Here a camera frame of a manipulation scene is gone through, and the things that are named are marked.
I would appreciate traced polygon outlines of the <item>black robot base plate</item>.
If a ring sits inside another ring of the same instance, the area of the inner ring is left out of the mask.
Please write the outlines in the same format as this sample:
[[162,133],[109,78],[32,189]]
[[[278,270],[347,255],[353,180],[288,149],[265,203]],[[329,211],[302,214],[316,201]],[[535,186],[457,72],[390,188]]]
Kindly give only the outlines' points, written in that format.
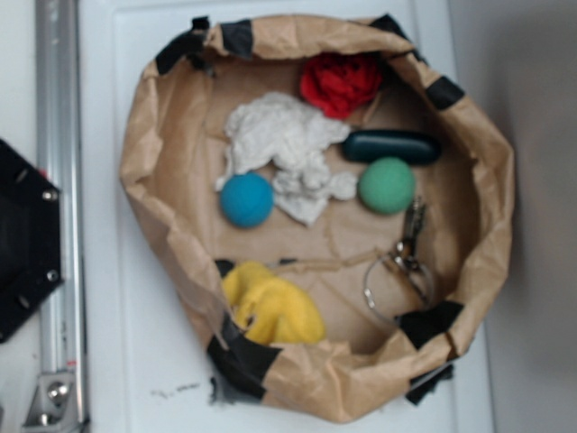
[[1,342],[61,284],[60,191],[1,142]]

